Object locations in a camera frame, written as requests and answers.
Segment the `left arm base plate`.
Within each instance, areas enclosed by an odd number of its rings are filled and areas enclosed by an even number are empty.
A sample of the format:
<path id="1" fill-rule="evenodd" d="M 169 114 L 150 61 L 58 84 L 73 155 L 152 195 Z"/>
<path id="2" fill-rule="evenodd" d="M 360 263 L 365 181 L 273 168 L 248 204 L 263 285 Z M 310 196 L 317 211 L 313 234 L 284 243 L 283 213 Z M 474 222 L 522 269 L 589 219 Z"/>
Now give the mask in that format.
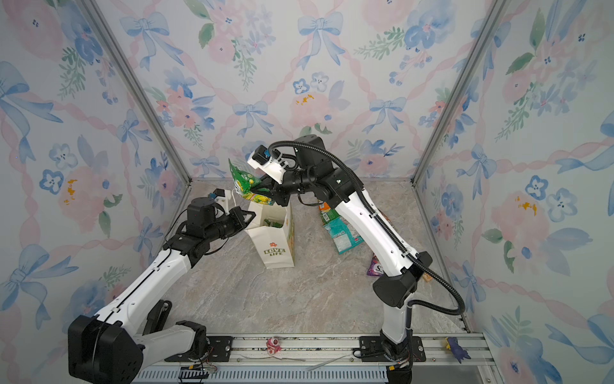
<path id="1" fill-rule="evenodd" d="M 182 354 L 172 355 L 166 363 L 228 363 L 232 351 L 232 336 L 207 336 L 204 347 L 198 347 Z"/>

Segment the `white paper bag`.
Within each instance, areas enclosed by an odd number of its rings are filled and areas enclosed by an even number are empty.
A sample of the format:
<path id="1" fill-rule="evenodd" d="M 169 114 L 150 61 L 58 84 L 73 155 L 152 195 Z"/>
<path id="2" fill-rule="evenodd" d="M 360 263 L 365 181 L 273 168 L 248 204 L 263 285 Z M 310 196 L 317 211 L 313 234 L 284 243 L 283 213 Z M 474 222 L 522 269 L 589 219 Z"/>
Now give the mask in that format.
<path id="1" fill-rule="evenodd" d="M 267 269 L 295 267 L 294 217 L 291 206 L 268 206 L 258 203 L 242 204 L 247 211 L 254 211 L 256 218 L 241 234 L 246 234 Z M 264 225 L 264 219 L 283 221 L 283 228 Z"/>

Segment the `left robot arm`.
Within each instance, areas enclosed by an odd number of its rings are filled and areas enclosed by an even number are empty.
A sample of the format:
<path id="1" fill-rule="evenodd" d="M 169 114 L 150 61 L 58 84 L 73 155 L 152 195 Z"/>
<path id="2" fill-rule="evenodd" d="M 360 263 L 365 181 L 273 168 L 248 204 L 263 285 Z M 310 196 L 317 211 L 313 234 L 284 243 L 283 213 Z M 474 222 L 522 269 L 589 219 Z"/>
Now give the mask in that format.
<path id="1" fill-rule="evenodd" d="M 213 254 L 212 243 L 241 233 L 256 216 L 239 206 L 226 210 L 211 197 L 195 198 L 186 209 L 186 220 L 153 263 L 96 314 L 79 315 L 70 324 L 70 376 L 89 383 L 131 383 L 143 369 L 174 355 L 203 364 L 211 351 L 205 326 L 180 321 L 149 334 L 139 334 L 138 329 L 166 291 Z"/>

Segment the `teal snack pack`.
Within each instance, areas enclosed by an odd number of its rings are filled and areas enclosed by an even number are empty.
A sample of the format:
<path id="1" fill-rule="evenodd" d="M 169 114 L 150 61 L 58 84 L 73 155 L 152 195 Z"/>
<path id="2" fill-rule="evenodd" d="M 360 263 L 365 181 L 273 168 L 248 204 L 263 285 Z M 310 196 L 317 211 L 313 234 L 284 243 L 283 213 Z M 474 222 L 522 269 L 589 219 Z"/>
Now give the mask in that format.
<path id="1" fill-rule="evenodd" d="M 327 223 L 325 229 L 333 240 L 338 254 L 344 254 L 363 243 L 361 235 L 342 217 Z"/>

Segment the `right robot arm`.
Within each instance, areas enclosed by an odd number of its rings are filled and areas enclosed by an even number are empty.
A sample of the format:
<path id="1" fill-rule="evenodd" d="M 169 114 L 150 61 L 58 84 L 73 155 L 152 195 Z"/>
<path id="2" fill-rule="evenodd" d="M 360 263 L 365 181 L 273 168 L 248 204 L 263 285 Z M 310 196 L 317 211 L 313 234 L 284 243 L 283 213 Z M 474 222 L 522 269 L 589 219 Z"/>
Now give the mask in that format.
<path id="1" fill-rule="evenodd" d="M 328 152 L 316 135 L 259 147 L 250 156 L 249 164 L 273 180 L 271 197 L 275 202 L 284 205 L 290 195 L 310 191 L 335 209 L 363 238 L 384 270 L 373 284 L 384 309 L 383 353 L 393 362 L 410 359 L 409 299 L 422 272 L 414 262 L 417 251 L 377 209 L 358 176 Z"/>

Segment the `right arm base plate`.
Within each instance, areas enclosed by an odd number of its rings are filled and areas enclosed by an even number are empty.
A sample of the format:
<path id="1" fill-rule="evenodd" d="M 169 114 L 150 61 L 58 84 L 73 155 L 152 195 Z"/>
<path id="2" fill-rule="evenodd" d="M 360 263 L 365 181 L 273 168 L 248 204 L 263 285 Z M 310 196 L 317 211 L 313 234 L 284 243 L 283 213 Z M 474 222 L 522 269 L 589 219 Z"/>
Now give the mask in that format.
<path id="1" fill-rule="evenodd" d="M 382 335 L 361 336 L 358 339 L 359 347 L 354 356 L 363 363 L 424 363 L 426 361 L 425 347 L 421 338 L 408 335 L 406 339 L 395 344 Z"/>

